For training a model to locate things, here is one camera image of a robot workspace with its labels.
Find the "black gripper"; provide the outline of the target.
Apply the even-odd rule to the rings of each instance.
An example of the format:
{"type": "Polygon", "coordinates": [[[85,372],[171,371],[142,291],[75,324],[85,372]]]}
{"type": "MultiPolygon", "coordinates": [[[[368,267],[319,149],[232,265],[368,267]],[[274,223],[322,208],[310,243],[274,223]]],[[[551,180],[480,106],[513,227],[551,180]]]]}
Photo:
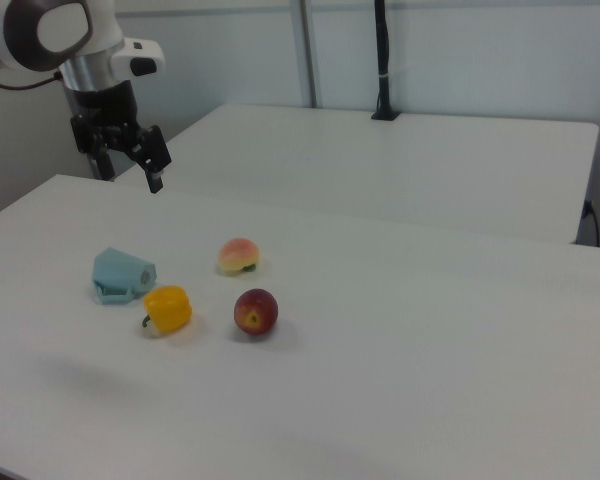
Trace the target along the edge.
{"type": "Polygon", "coordinates": [[[96,179],[113,180],[115,170],[108,149],[131,151],[131,159],[144,171],[152,194],[163,188],[162,175],[171,164],[161,129],[142,129],[137,121],[137,104],[129,81],[100,91],[67,90],[73,102],[70,120],[77,149],[89,160],[96,179]]]}

